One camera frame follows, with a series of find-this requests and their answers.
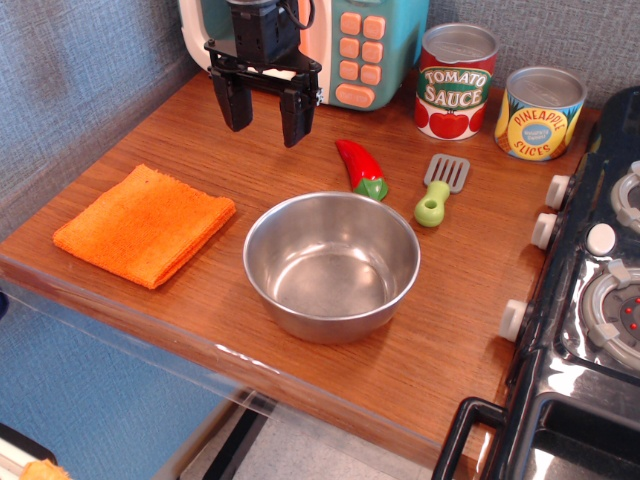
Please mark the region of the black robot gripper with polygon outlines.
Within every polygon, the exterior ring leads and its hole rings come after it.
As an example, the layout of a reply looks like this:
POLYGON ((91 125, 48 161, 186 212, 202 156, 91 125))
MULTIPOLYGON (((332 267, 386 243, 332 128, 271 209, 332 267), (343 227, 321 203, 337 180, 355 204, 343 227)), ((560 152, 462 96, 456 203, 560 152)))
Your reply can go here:
POLYGON ((323 99, 318 86, 322 66, 300 51, 301 32, 313 26, 316 5, 301 14, 297 1, 229 1, 233 39, 210 39, 210 76, 226 125, 234 132, 253 120, 251 90, 271 69, 290 71, 302 81, 300 91, 280 93, 284 145, 297 145, 311 132, 315 108, 323 99))

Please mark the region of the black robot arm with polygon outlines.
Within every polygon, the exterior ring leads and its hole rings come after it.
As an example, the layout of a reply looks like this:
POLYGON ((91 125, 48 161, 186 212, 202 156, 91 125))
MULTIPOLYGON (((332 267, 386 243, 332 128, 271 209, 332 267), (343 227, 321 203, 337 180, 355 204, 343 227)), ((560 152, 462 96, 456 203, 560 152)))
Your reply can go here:
POLYGON ((234 38, 204 45, 226 125, 239 132, 252 122, 254 90, 277 95, 284 145, 291 148, 310 133, 322 99, 322 66, 300 51, 300 32, 313 25, 315 5, 306 24, 296 1, 230 1, 228 6, 234 38))

